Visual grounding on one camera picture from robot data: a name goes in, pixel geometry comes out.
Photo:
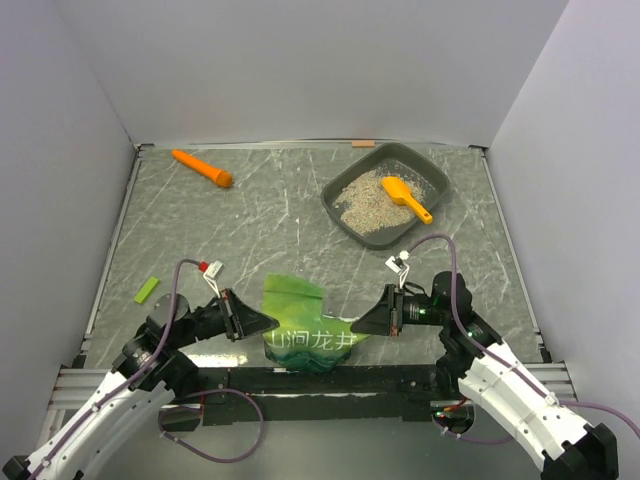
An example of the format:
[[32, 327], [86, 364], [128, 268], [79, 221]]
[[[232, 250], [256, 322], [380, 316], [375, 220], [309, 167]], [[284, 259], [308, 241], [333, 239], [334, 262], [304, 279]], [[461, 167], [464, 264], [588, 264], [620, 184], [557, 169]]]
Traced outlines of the green litter bag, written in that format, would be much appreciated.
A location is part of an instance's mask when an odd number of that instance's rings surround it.
[[348, 360], [366, 334], [351, 331], [351, 319], [323, 313], [324, 290], [294, 275], [270, 273], [262, 312], [279, 322], [263, 335], [268, 360], [290, 370], [326, 373]]

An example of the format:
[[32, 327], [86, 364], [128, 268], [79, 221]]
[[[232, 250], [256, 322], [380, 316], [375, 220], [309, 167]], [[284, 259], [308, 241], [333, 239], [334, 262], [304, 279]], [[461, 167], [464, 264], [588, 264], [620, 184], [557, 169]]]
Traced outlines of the yellow plastic scoop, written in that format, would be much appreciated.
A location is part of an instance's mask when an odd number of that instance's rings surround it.
[[382, 187], [396, 205], [406, 206], [424, 224], [431, 224], [433, 216], [412, 195], [409, 186], [399, 177], [386, 176], [382, 179]]

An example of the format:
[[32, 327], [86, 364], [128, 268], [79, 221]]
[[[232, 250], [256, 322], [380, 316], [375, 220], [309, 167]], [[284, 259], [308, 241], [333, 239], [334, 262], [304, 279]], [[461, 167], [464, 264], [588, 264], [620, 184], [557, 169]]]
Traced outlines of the grey litter box tray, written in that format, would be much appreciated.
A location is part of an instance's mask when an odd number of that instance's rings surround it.
[[387, 143], [348, 167], [321, 193], [330, 219], [367, 249], [387, 249], [422, 223], [410, 207], [394, 203], [383, 187], [383, 180], [391, 176], [402, 180], [429, 214], [450, 186], [447, 175], [427, 155]]

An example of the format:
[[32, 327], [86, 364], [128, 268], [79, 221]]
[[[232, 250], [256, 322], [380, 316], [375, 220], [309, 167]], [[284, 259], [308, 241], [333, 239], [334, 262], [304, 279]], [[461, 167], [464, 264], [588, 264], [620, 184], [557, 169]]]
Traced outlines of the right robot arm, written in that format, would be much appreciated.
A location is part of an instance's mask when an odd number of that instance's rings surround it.
[[438, 327], [444, 347], [435, 364], [440, 393], [481, 407], [531, 457], [541, 478], [618, 478], [614, 433], [561, 404], [474, 311], [472, 299], [463, 276], [450, 271], [434, 277], [429, 293], [411, 282], [388, 284], [351, 331], [397, 336], [406, 325]]

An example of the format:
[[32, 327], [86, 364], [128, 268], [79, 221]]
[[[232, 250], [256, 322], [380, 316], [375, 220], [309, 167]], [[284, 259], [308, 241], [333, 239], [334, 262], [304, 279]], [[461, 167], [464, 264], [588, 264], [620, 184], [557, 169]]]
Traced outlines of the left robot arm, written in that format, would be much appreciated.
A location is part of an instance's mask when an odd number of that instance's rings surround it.
[[232, 342], [274, 330], [276, 319], [243, 303], [230, 289], [192, 309], [177, 293], [157, 301], [89, 399], [54, 437], [2, 468], [8, 479], [86, 479], [146, 418], [184, 402], [203, 381], [183, 348], [219, 335]]

